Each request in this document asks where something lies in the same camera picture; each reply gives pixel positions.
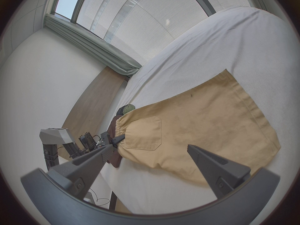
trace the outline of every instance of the khaki pants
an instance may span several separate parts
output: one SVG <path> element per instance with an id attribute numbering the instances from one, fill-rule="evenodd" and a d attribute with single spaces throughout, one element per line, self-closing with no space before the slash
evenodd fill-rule
<path id="1" fill-rule="evenodd" d="M 188 144 L 249 166 L 251 173 L 280 149 L 275 130 L 227 70 L 125 114 L 116 122 L 115 135 L 124 133 L 118 146 L 124 158 L 202 185 L 207 182 L 187 153 Z"/>

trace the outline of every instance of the corrugated metal wall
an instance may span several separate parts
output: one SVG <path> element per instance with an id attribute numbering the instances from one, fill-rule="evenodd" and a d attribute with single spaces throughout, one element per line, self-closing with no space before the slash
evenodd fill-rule
<path id="1" fill-rule="evenodd" d="M 208 0 L 216 11 L 247 0 Z M 85 0 L 77 23 L 144 65 L 203 19 L 196 0 Z"/>

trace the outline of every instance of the patch pocket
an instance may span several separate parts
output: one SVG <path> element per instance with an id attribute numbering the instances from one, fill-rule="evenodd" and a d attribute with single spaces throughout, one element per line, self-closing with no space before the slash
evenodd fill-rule
<path id="1" fill-rule="evenodd" d="M 133 121 L 126 128 L 124 148 L 155 150 L 161 144 L 161 119 L 157 116 Z"/>

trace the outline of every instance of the maroon fabric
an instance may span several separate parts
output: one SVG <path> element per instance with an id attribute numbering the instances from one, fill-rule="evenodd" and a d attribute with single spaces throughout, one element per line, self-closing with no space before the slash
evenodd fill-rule
<path id="1" fill-rule="evenodd" d="M 122 115 L 114 116 L 112 119 L 110 126 L 108 127 L 107 132 L 110 134 L 110 137 L 115 137 L 115 122 L 122 117 Z M 115 168 L 118 168 L 121 163 L 122 156 L 118 153 L 118 151 L 114 151 L 110 159 L 107 163 L 111 163 Z"/>

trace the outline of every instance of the gray curtain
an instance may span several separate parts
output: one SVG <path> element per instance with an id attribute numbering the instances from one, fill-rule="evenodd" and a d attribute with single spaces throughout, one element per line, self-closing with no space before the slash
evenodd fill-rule
<path id="1" fill-rule="evenodd" d="M 142 67 L 137 61 L 118 48 L 77 24 L 52 14 L 46 14 L 45 26 L 79 46 L 86 53 L 119 74 L 130 77 Z"/>

